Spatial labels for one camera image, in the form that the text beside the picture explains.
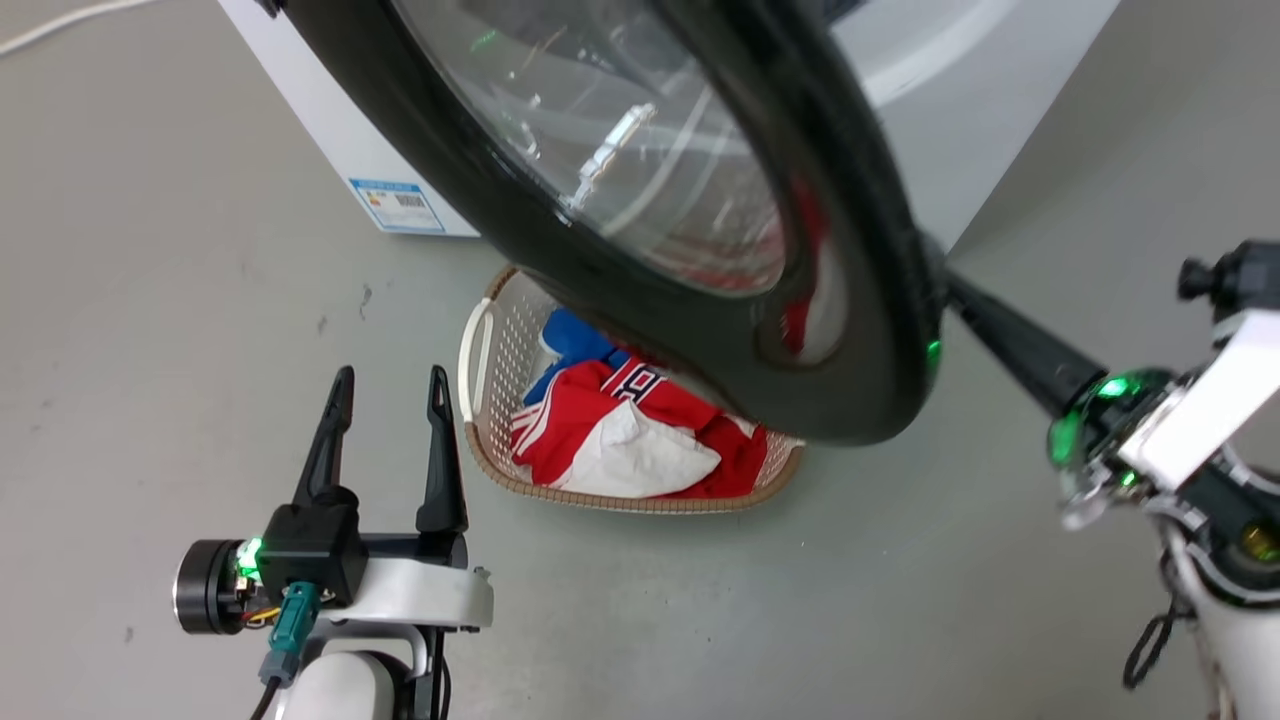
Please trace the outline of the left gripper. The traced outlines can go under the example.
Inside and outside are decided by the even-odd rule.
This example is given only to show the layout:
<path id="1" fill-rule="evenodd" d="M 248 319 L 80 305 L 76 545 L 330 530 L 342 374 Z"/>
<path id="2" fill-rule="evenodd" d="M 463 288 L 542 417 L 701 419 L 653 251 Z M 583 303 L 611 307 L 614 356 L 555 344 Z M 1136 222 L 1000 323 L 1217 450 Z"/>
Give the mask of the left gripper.
<path id="1" fill-rule="evenodd" d="M 323 407 L 292 503 L 301 507 L 358 507 L 340 483 L 343 443 L 353 419 L 355 369 L 340 366 Z M 421 534 L 468 529 L 451 383 L 433 365 L 426 418 L 431 427 L 428 480 L 415 518 Z M 479 632 L 492 625 L 494 589 L 486 573 L 468 568 L 462 536 L 433 539 L 415 534 L 366 534 L 369 561 L 348 606 L 323 601 L 320 619 L 333 624 L 383 623 Z M 262 541 L 200 539 L 174 577 L 174 618 L 191 635 L 234 635 L 275 620 L 280 603 L 260 582 Z"/>

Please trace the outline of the red white-striped jersey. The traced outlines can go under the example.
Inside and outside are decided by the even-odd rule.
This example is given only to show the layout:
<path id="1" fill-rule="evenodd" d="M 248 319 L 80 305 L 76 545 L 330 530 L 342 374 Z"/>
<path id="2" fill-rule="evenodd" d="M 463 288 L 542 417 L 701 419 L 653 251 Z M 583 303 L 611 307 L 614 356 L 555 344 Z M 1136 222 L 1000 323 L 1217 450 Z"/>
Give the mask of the red white-striped jersey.
<path id="1" fill-rule="evenodd" d="M 701 482 L 653 498 L 737 498 L 753 491 L 768 451 L 767 430 L 722 413 L 637 360 L 617 370 L 604 363 L 581 363 L 561 372 L 541 402 L 512 416 L 515 464 L 529 470 L 535 486 L 553 489 L 550 484 L 588 432 L 623 401 L 721 455 L 719 466 Z"/>

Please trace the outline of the white cloth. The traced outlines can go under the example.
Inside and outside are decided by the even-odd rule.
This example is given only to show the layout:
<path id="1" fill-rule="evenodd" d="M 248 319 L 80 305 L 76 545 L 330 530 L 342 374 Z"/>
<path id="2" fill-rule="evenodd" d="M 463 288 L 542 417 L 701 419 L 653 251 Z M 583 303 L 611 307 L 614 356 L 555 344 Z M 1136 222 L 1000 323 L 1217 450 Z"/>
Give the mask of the white cloth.
<path id="1" fill-rule="evenodd" d="M 612 498 L 653 498 L 689 489 L 721 455 L 684 429 L 650 419 L 632 401 L 609 410 L 572 452 L 553 489 Z"/>

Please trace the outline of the blue garment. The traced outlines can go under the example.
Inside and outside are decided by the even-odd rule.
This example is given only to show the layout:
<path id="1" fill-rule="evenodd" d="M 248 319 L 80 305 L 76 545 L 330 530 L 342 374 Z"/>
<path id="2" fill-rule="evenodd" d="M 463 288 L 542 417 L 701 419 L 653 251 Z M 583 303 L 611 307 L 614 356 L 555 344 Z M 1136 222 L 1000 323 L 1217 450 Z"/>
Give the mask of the blue garment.
<path id="1" fill-rule="evenodd" d="M 525 393 L 525 406 L 541 402 L 550 383 L 564 369 L 581 363 L 604 363 L 617 370 L 631 359 L 628 352 L 567 307 L 558 307 L 550 313 L 541 328 L 539 342 L 553 360 Z"/>

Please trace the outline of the blue-bordered label sticker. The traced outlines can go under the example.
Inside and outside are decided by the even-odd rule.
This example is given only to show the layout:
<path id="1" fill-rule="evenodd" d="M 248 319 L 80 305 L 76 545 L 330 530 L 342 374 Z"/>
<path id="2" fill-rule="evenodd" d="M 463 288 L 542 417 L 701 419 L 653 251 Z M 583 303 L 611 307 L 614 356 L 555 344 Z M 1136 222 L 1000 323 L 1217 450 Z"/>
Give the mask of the blue-bordered label sticker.
<path id="1" fill-rule="evenodd" d="M 387 233 L 445 234 L 447 228 L 419 184 L 348 178 L 374 223 Z"/>

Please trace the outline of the white washing machine body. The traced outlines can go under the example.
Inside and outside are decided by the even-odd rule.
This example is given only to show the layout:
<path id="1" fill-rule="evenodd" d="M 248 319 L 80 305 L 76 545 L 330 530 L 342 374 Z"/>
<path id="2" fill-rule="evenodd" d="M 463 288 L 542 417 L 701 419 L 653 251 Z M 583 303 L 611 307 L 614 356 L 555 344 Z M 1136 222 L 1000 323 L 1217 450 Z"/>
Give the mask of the white washing machine body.
<path id="1" fill-rule="evenodd" d="M 477 236 L 374 128 L 288 19 L 270 18 L 255 0 L 218 1 L 379 231 L 348 178 L 419 184 L 447 228 L 420 236 Z M 835 23 L 918 217 L 947 246 L 993 192 L 1119 3 L 870 0 Z"/>

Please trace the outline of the beige perforated laundry basket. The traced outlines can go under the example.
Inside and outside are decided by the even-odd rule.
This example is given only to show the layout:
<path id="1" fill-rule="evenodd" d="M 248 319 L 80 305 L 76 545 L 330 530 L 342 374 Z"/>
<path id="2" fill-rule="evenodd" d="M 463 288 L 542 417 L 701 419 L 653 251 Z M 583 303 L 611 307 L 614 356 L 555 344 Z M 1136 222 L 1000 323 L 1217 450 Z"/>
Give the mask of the beige perforated laundry basket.
<path id="1" fill-rule="evenodd" d="M 801 441 L 771 432 L 753 491 L 737 498 L 611 498 L 532 483 L 512 459 L 511 418 L 536 373 L 549 365 L 540 331 L 558 302 L 515 266 L 488 286 L 466 322 L 457 361 L 461 434 L 480 470 L 499 487 L 548 503 L 644 515 L 740 512 L 776 497 L 797 474 Z"/>

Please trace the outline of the black round glass washer door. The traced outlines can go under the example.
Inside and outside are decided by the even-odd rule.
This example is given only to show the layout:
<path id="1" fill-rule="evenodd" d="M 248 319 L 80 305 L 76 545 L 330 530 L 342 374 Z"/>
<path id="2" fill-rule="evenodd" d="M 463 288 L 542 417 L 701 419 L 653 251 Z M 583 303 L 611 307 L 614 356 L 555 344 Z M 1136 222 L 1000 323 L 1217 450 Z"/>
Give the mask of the black round glass washer door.
<path id="1" fill-rule="evenodd" d="M 785 434 L 934 377 L 940 254 L 823 0 L 251 0 L 564 307 Z"/>

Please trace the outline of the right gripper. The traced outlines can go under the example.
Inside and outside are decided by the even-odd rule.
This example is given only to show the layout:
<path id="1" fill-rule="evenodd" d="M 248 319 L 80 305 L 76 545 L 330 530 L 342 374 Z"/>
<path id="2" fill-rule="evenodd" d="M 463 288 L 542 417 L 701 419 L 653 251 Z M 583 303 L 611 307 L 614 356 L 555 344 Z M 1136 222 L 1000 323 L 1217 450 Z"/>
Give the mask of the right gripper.
<path id="1" fill-rule="evenodd" d="M 1079 530 L 1121 503 L 1187 532 L 1280 525 L 1280 484 L 1258 480 L 1230 443 L 1280 392 L 1280 310 L 1247 309 L 1213 329 L 1215 355 L 1174 375 L 1115 375 L 955 272 L 950 309 L 1051 418 L 1061 523 Z"/>

